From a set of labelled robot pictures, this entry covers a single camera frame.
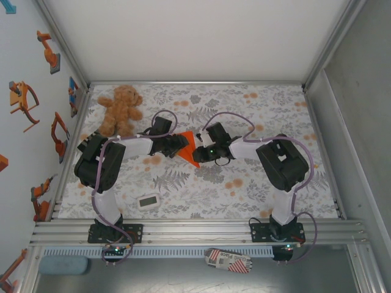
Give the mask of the orange paper sheet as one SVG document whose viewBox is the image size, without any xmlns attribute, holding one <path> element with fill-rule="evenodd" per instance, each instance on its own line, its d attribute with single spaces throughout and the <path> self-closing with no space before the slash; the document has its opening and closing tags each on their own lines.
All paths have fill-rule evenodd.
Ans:
<svg viewBox="0 0 391 293">
<path fill-rule="evenodd" d="M 194 161 L 193 159 L 193 152 L 196 150 L 196 144 L 194 140 L 194 134 L 192 131 L 186 131 L 181 132 L 179 135 L 182 135 L 186 138 L 188 141 L 188 145 L 186 145 L 184 148 L 182 148 L 177 155 L 181 157 L 182 159 L 186 160 L 188 163 L 192 164 L 196 168 L 200 168 L 200 165 L 198 162 Z"/>
</svg>

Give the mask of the brown teddy bear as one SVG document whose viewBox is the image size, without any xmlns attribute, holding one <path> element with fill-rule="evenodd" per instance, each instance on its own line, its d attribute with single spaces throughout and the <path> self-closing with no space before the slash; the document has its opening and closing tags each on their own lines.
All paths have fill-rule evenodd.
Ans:
<svg viewBox="0 0 391 293">
<path fill-rule="evenodd" d="M 133 135 L 134 126 L 130 120 L 139 121 L 143 114 L 137 108 L 143 97 L 131 85 L 120 85 L 114 89 L 114 97 L 100 96 L 97 103 L 105 110 L 104 119 L 98 131 L 104 137 L 114 134 L 122 137 Z"/>
</svg>

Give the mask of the floral printed table mat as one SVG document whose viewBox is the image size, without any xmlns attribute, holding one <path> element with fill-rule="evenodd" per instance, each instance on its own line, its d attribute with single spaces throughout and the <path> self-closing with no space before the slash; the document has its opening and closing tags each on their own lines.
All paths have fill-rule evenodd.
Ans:
<svg viewBox="0 0 391 293">
<path fill-rule="evenodd" d="M 143 97 L 136 131 L 148 128 L 159 114 L 177 118 L 177 132 L 199 132 L 206 122 L 220 122 L 231 136 L 260 139 L 282 133 L 295 138 L 302 143 L 302 154 L 311 153 L 315 168 L 311 182 L 298 192 L 295 211 L 316 218 L 337 216 L 300 86 L 141 84 L 136 90 Z M 261 164 L 250 159 L 196 168 L 180 157 L 136 156 L 123 161 L 114 192 L 126 219 L 267 218 L 274 206 L 273 186 Z M 154 193 L 160 206 L 138 210 L 137 199 Z"/>
</svg>

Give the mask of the white digital timer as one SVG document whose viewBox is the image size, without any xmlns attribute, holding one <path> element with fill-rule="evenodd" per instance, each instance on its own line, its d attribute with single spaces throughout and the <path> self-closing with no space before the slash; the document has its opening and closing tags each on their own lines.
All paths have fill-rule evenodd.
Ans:
<svg viewBox="0 0 391 293">
<path fill-rule="evenodd" d="M 140 211 L 147 211 L 159 207 L 161 204 L 159 194 L 148 194 L 137 199 L 137 208 Z"/>
</svg>

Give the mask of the red striped printed package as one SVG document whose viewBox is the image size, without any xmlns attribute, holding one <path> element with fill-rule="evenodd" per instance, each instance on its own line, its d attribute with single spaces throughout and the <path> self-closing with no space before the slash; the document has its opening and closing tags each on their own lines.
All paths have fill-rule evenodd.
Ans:
<svg viewBox="0 0 391 293">
<path fill-rule="evenodd" d="M 253 262 L 247 255 L 219 248 L 208 248 L 204 252 L 205 262 L 208 266 L 235 273 L 249 273 Z"/>
</svg>

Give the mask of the small circuit board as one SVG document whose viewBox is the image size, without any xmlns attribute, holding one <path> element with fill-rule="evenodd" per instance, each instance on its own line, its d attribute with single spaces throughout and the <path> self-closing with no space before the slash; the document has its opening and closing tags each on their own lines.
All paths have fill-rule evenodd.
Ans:
<svg viewBox="0 0 391 293">
<path fill-rule="evenodd" d="M 124 246 L 109 246 L 104 247 L 102 252 L 104 258 L 109 262 L 119 261 L 126 255 L 126 247 Z"/>
<path fill-rule="evenodd" d="M 272 260 L 275 262 L 283 262 L 286 264 L 293 264 L 300 261 L 300 258 L 293 259 L 293 253 L 296 248 L 301 248 L 301 244 L 285 244 L 285 245 L 273 245 Z"/>
</svg>

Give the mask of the blue grey sponge pad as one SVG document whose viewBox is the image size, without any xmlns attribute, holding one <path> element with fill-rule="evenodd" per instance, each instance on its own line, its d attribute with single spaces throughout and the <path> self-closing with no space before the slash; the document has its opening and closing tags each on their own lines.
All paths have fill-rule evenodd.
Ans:
<svg viewBox="0 0 391 293">
<path fill-rule="evenodd" d="M 82 275 L 88 265 L 89 259 L 85 256 L 44 256 L 38 272 L 42 275 Z"/>
</svg>

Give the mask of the aluminium frame bar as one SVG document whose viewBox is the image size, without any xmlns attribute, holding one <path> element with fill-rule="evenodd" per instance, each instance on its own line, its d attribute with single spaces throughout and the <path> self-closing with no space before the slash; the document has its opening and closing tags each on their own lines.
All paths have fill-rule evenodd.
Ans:
<svg viewBox="0 0 391 293">
<path fill-rule="evenodd" d="M 79 143 L 79 136 L 81 134 L 84 119 L 86 117 L 86 113 L 89 107 L 90 97 L 91 97 L 91 93 L 89 92 L 89 89 L 87 89 L 87 91 L 84 92 L 82 96 L 81 108 L 77 114 L 75 128 L 73 134 L 71 135 L 67 154 L 65 155 L 65 160 L 64 160 L 63 167 L 61 169 L 56 193 L 54 193 L 53 196 L 51 197 L 51 203 L 48 209 L 48 213 L 46 215 L 47 222 L 50 222 L 52 219 L 58 218 L 59 210 L 62 204 L 62 199 L 64 197 L 64 193 L 68 182 L 68 177 L 70 176 L 71 168 L 73 166 L 73 160 L 76 154 L 76 147 Z"/>
<path fill-rule="evenodd" d="M 329 160 L 329 156 L 328 156 L 327 151 L 326 151 L 326 147 L 325 147 L 325 144 L 324 144 L 324 140 L 323 140 L 323 136 L 322 136 L 322 133 L 321 133 L 321 130 L 320 130 L 320 126 L 318 124 L 318 120 L 317 120 L 317 117 L 316 117 L 315 110 L 313 108 L 312 102 L 311 102 L 311 100 L 309 98 L 309 95 L 308 95 L 307 91 L 303 90 L 303 92 L 304 92 L 304 98 L 305 98 L 305 101 L 307 103 L 307 107 L 308 107 L 308 110 L 309 110 L 309 115 L 310 115 L 310 118 L 311 118 L 311 121 L 312 121 L 312 124 L 313 124 L 313 128 L 314 128 L 314 131 L 315 131 L 315 134 L 316 134 L 316 137 L 317 137 L 316 140 L 317 140 L 318 148 L 320 150 L 320 154 L 321 154 L 321 158 L 322 158 L 322 161 L 323 161 L 324 169 L 326 171 L 327 180 L 329 182 L 329 186 L 330 186 L 330 189 L 331 189 L 331 195 L 332 195 L 332 198 L 333 198 L 333 201 L 334 201 L 334 209 L 336 210 L 338 218 L 340 218 L 341 220 L 346 220 L 345 210 L 344 210 L 344 207 L 343 207 L 343 204 L 342 204 L 342 200 L 341 200 L 341 197 L 340 197 L 340 194 L 339 194 L 339 191 L 338 191 L 338 186 L 337 186 L 337 183 L 335 181 L 335 176 L 334 176 L 334 173 L 333 173 L 333 170 L 332 170 L 332 166 L 331 166 L 331 162 Z"/>
<path fill-rule="evenodd" d="M 91 81 L 90 86 L 96 85 L 120 85 L 120 84 L 129 84 L 129 85 L 145 85 L 145 84 L 186 84 L 186 85 L 194 85 L 194 84 L 212 84 L 212 85 L 302 85 L 300 81 L 272 81 L 272 80 L 251 80 L 251 81 L 207 81 L 207 80 L 199 80 L 199 81 Z"/>
</svg>

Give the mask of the wide slotted aluminium rail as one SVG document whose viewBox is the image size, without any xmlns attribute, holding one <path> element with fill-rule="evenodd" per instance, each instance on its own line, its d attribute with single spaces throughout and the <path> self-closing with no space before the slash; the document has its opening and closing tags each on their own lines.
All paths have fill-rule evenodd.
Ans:
<svg viewBox="0 0 391 293">
<path fill-rule="evenodd" d="M 252 245 L 247 220 L 125 220 L 143 225 L 141 246 L 179 245 Z M 317 244 L 367 244 L 369 237 L 362 221 L 318 219 Z M 31 246 L 87 245 L 93 220 L 54 219 L 35 225 Z"/>
</svg>

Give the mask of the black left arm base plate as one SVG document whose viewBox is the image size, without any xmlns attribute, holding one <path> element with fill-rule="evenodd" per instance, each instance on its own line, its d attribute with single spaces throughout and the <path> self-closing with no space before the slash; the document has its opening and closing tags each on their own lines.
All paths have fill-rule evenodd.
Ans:
<svg viewBox="0 0 391 293">
<path fill-rule="evenodd" d="M 126 232 L 134 244 L 142 242 L 142 224 L 123 224 L 122 230 Z M 117 229 L 111 226 L 102 225 L 100 222 L 92 224 L 88 231 L 87 242 L 90 244 L 124 244 L 129 243 L 129 239 Z"/>
</svg>

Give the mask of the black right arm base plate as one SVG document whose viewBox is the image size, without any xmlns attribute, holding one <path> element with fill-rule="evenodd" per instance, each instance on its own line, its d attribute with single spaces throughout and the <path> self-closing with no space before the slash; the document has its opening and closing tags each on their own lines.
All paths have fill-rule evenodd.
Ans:
<svg viewBox="0 0 391 293">
<path fill-rule="evenodd" d="M 304 243 L 305 232 L 301 223 L 280 226 L 275 223 L 251 223 L 252 242 Z"/>
</svg>

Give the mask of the blue orange wall sticker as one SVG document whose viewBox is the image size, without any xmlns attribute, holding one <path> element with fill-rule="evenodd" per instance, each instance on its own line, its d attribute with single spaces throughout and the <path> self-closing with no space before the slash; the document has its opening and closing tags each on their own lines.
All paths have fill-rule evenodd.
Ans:
<svg viewBox="0 0 391 293">
<path fill-rule="evenodd" d="M 70 105 L 71 118 L 75 117 L 78 114 L 86 93 L 86 89 L 80 88 L 77 85 L 76 81 L 70 76 L 68 86 L 68 102 Z"/>
</svg>

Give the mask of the aluminium frame post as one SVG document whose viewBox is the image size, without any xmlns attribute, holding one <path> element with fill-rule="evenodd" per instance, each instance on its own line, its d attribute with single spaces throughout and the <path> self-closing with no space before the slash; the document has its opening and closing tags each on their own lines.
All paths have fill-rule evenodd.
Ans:
<svg viewBox="0 0 391 293">
<path fill-rule="evenodd" d="M 49 33 L 54 36 L 54 41 L 57 43 L 59 49 L 64 54 L 65 59 L 67 60 L 70 68 L 78 78 L 80 85 L 85 89 L 89 88 L 90 81 L 87 78 L 86 74 L 83 72 L 79 62 L 76 60 L 76 56 L 71 51 L 70 46 L 68 45 L 64 34 L 59 26 L 59 23 L 56 21 L 53 12 L 49 9 L 45 0 L 31 0 L 36 10 L 40 14 L 41 19 L 45 23 L 45 26 L 48 28 Z"/>
<path fill-rule="evenodd" d="M 330 58 L 334 55 L 334 52 L 339 47 L 367 1 L 368 0 L 348 0 L 346 7 L 342 10 L 342 13 L 331 30 L 331 33 L 326 39 L 325 45 L 320 51 L 318 57 L 315 59 L 313 67 L 302 83 L 304 93 L 311 87 L 321 70 L 327 66 Z"/>
</svg>

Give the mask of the orange chair shaped wall sticker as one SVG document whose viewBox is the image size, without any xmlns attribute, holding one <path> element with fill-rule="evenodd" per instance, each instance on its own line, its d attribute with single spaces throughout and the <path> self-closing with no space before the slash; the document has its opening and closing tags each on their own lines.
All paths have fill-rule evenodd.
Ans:
<svg viewBox="0 0 391 293">
<path fill-rule="evenodd" d="M 25 133 L 40 122 L 40 120 L 34 119 L 30 114 L 30 111 L 36 108 L 37 106 L 39 106 L 40 102 L 33 88 L 27 83 L 25 83 L 24 81 L 21 82 L 10 81 L 9 90 L 10 90 L 10 105 L 11 106 L 17 105 L 17 107 L 14 110 L 11 110 L 10 113 L 14 114 L 15 112 L 22 111 L 22 113 L 26 116 L 26 118 L 31 123 L 31 125 L 28 126 L 23 131 Z M 28 105 L 28 100 L 27 100 L 28 95 L 31 95 L 34 100 L 33 106 Z"/>
</svg>

